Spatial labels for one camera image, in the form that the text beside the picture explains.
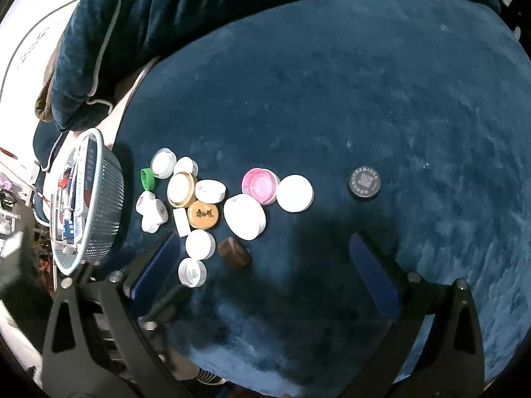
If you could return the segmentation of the white ribbed cap bottom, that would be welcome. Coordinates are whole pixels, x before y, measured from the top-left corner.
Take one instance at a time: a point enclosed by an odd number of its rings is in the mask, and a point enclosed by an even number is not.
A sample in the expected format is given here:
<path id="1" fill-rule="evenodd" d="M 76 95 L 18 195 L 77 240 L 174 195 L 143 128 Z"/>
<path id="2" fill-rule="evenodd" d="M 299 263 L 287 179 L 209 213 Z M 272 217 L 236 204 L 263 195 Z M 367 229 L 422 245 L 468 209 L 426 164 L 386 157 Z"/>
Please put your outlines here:
<path id="1" fill-rule="evenodd" d="M 202 261 L 186 258 L 179 263 L 177 275 L 184 286 L 194 289 L 205 283 L 207 270 Z"/>

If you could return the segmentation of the white cap lower pile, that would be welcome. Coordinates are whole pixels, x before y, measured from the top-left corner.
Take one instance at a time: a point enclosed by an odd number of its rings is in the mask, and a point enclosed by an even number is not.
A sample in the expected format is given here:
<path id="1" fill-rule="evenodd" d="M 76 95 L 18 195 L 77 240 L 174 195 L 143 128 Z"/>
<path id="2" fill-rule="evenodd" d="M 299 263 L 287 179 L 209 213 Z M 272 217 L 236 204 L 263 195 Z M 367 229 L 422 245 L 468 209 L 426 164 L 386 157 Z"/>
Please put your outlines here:
<path id="1" fill-rule="evenodd" d="M 186 253 L 197 261 L 208 260 L 216 250 L 213 235 L 202 229 L 195 229 L 186 237 Z"/>

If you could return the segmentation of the white printed cap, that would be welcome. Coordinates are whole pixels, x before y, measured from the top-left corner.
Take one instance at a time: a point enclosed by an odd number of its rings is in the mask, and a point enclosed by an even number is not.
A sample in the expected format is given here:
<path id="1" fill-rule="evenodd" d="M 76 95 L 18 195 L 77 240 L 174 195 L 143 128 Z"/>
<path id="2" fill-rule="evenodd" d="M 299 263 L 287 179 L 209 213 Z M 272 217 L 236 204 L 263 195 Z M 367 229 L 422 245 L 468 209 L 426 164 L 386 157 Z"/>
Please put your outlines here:
<path id="1" fill-rule="evenodd" d="M 144 190 L 140 194 L 135 209 L 141 215 L 141 229 L 145 233 L 156 233 L 167 223 L 167 208 L 151 191 Z"/>

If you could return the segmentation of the grey mesh basket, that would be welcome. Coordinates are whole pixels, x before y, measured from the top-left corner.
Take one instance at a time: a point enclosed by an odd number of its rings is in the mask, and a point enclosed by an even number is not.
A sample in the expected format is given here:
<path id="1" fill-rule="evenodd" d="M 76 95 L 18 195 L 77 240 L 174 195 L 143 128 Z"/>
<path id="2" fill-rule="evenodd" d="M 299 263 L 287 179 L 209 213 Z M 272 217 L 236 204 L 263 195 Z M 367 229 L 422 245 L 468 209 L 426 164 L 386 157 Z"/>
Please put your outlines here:
<path id="1" fill-rule="evenodd" d="M 111 251 L 124 199 L 119 160 L 101 131 L 90 128 L 76 139 L 51 193 L 52 254 L 63 275 L 84 261 L 100 262 Z"/>

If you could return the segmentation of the brown small cap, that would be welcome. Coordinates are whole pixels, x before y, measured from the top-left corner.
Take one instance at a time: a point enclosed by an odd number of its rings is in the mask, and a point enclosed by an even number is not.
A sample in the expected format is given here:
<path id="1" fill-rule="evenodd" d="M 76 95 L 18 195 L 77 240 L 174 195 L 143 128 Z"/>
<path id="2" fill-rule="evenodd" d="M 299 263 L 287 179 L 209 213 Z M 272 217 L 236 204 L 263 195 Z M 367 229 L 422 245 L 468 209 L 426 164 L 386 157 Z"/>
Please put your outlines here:
<path id="1" fill-rule="evenodd" d="M 232 236 L 218 243 L 220 257 L 233 268 L 243 268 L 252 262 L 247 249 Z"/>

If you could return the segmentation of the orange printed cap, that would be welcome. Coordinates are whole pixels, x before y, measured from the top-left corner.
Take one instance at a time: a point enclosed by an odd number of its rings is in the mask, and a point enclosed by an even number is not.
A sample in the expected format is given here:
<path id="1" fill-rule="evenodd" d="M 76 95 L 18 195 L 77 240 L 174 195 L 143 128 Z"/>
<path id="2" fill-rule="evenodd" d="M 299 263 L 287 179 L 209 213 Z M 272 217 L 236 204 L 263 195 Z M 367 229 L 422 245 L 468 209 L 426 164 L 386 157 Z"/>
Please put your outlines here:
<path id="1" fill-rule="evenodd" d="M 220 213 L 215 204 L 195 200 L 187 209 L 187 217 L 192 228 L 207 230 L 216 226 Z"/>

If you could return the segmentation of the green cap on edge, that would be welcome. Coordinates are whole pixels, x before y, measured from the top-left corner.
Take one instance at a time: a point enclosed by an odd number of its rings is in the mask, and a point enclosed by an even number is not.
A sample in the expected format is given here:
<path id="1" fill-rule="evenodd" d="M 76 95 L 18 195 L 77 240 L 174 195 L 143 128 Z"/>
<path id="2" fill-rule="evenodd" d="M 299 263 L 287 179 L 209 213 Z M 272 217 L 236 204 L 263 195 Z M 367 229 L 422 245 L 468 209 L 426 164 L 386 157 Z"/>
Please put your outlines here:
<path id="1" fill-rule="evenodd" d="M 149 167 L 140 170 L 140 180 L 144 190 L 151 191 L 156 187 L 154 172 Z"/>

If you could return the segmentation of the gold rimmed white cap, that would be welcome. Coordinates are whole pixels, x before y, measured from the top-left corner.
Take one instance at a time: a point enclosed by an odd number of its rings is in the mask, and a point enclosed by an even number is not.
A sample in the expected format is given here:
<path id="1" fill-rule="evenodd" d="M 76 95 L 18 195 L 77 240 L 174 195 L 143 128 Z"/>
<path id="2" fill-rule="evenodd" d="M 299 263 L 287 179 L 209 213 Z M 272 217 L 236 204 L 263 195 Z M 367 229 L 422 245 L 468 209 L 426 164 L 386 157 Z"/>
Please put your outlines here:
<path id="1" fill-rule="evenodd" d="M 167 185 L 167 200 L 173 208 L 188 208 L 195 202 L 196 178 L 189 172 L 174 174 Z"/>

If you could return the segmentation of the white flat cap in pile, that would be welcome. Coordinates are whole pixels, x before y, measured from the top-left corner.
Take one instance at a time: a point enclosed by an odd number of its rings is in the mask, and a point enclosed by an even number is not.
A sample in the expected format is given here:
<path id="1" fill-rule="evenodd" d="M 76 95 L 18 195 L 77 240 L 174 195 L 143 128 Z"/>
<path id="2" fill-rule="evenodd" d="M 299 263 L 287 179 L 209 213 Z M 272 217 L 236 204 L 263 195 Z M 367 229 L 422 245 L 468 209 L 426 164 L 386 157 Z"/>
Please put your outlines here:
<path id="1" fill-rule="evenodd" d="M 203 203 L 218 204 L 225 198 L 226 186 L 216 180 L 201 180 L 196 182 L 194 194 Z"/>

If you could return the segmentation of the black round cap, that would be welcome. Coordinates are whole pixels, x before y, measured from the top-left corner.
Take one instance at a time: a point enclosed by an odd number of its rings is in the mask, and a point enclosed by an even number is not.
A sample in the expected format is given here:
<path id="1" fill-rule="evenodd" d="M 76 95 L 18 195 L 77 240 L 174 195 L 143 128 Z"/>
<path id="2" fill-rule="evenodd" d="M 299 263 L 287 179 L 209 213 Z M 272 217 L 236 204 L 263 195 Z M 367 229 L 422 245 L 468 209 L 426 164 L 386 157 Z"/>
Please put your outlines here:
<path id="1" fill-rule="evenodd" d="M 382 187 L 382 178 L 373 167 L 358 166 L 351 171 L 346 186 L 354 199 L 366 201 L 378 196 Z"/>

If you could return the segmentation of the pink bottle cap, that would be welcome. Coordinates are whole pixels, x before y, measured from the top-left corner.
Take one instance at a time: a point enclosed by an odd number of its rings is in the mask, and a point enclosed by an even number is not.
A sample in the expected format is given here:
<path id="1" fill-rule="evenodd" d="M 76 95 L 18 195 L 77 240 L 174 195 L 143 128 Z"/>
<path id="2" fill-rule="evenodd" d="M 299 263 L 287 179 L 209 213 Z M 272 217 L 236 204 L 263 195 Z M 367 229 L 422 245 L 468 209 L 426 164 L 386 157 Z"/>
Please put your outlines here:
<path id="1" fill-rule="evenodd" d="M 276 191 L 279 183 L 279 177 L 269 169 L 252 168 L 242 178 L 241 191 L 261 205 L 270 205 L 276 202 Z"/>

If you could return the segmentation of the large white flat cap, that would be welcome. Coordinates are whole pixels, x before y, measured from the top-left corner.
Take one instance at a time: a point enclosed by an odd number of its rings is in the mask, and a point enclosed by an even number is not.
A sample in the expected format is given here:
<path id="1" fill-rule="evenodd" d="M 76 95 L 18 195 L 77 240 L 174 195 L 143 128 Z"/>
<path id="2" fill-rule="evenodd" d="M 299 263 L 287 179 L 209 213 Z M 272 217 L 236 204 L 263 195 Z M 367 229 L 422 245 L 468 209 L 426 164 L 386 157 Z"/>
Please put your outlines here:
<path id="1" fill-rule="evenodd" d="M 289 213 L 299 213 L 313 203 L 314 190 L 310 181 L 302 175 L 292 174 L 283 178 L 277 186 L 276 201 Z"/>

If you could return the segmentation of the brown fleece blanket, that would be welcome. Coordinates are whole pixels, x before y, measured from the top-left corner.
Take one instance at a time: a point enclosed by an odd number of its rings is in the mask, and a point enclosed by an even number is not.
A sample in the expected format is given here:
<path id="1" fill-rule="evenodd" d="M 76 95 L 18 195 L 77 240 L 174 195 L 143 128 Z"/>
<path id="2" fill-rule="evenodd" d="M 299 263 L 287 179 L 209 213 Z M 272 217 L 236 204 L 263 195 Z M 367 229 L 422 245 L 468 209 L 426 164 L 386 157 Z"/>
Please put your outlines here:
<path id="1" fill-rule="evenodd" d="M 54 48 L 48 60 L 47 67 L 44 71 L 42 89 L 39 92 L 39 96 L 36 100 L 34 107 L 36 117 L 44 122 L 52 122 L 53 120 L 51 109 L 52 81 L 57 65 L 58 52 L 60 50 L 62 39 L 63 37 L 59 38 L 57 46 L 56 48 Z"/>

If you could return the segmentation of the dark blue velvet blanket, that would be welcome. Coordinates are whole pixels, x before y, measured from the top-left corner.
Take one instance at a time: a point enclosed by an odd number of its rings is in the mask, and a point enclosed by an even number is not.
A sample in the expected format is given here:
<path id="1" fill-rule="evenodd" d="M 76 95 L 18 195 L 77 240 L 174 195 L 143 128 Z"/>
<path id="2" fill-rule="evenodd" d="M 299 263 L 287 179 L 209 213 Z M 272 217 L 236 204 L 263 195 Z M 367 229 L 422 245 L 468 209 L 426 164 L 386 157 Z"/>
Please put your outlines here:
<path id="1" fill-rule="evenodd" d="M 385 335 L 348 256 L 368 233 L 405 270 L 472 288 L 485 373 L 530 326 L 530 60 L 465 0 L 304 0 L 230 24 L 149 71 L 114 146 L 127 205 L 111 263 L 156 238 L 134 204 L 166 147 L 238 194 L 246 171 L 299 174 L 311 206 L 266 209 L 252 263 L 206 263 L 162 327 L 172 350 L 273 395 L 334 397 Z M 346 181 L 371 166 L 378 196 Z"/>

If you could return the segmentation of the folded dark blue quilt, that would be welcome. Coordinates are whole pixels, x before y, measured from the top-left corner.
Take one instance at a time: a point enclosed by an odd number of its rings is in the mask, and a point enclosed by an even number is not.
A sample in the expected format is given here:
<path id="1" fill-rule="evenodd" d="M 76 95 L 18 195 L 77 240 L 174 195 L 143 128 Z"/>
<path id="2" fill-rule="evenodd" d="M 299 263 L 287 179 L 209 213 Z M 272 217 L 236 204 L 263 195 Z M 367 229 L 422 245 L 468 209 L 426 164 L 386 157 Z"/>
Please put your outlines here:
<path id="1" fill-rule="evenodd" d="M 79 0 L 52 81 L 58 130 L 81 128 L 82 107 L 111 101 L 117 85 L 155 57 L 264 10 L 300 0 Z M 498 10 L 498 0 L 469 0 Z"/>

